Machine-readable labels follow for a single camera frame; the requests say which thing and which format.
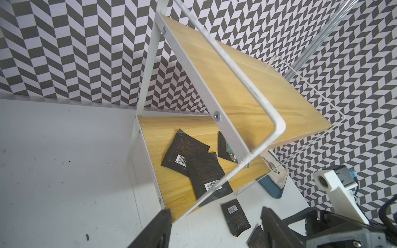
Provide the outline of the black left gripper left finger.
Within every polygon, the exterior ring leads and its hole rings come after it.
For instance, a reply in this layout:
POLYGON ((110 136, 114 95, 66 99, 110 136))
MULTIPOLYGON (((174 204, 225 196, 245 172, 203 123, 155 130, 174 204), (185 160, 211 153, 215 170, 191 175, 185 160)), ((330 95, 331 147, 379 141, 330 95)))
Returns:
POLYGON ((172 230, 170 209, 162 209, 128 248, 168 248, 172 230))

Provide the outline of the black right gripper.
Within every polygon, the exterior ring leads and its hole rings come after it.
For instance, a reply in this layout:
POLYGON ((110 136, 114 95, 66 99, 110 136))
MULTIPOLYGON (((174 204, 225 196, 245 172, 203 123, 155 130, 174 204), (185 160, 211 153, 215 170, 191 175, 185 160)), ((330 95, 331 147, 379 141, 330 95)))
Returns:
POLYGON ((377 222, 361 223, 326 210, 306 208, 285 218, 286 225, 304 220, 306 235, 297 233, 307 248, 395 248, 397 235, 377 222))

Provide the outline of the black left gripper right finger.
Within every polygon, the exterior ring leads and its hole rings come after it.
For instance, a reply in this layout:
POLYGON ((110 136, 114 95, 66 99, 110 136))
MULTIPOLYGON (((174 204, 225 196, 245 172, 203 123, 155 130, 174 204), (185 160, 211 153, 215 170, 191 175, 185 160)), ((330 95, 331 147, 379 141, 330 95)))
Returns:
POLYGON ((267 248, 306 247, 271 208, 262 208, 261 220, 267 248))

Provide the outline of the green label tea bag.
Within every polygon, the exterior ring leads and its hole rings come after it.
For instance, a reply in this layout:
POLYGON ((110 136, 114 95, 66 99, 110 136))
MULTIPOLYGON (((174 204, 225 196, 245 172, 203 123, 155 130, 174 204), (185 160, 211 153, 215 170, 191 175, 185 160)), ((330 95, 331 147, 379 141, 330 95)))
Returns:
POLYGON ((268 248, 268 241, 262 227, 258 225, 248 240, 248 248, 268 248))

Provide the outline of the black tea bag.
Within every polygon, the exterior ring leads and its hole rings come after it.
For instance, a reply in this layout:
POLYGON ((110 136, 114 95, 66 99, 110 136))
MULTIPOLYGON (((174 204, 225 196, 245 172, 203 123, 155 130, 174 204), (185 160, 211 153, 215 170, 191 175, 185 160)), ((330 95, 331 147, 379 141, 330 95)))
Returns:
POLYGON ((189 156, 208 153, 210 146, 189 136, 182 129, 178 129, 174 139, 168 148, 161 166, 172 169, 189 177, 186 159, 189 156))
POLYGON ((189 156, 186 165, 196 199, 209 191, 225 175, 216 153, 189 156))
POLYGON ((238 199, 221 204, 221 209, 229 230, 234 237, 240 236, 242 232, 251 228, 238 199))

